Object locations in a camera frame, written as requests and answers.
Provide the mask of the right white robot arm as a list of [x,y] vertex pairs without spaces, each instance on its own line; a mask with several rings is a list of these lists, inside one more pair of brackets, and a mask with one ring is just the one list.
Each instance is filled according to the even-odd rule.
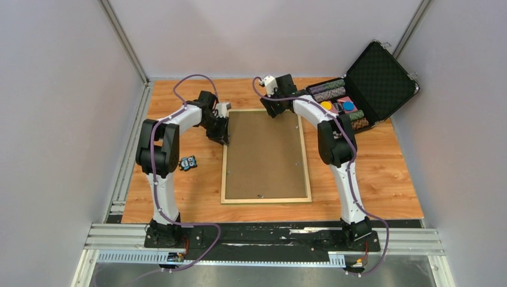
[[[256,87],[263,87],[261,94]],[[365,211],[356,177],[357,143],[350,117],[324,108],[306,91],[297,90],[290,75],[255,77],[252,81],[269,116],[289,110],[307,120],[317,130],[320,159],[331,169],[340,198],[343,232],[341,241],[348,249],[364,244],[372,227]]]

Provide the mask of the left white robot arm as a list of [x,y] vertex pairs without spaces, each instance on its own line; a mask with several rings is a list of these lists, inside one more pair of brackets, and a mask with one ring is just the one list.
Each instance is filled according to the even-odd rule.
[[230,109],[231,103],[220,102],[213,93],[201,91],[196,100],[184,101],[172,114],[142,123],[135,161],[148,178],[154,203],[149,235],[160,237],[169,247],[178,246],[183,239],[174,187],[180,136],[191,127],[202,127],[209,140],[228,145]]

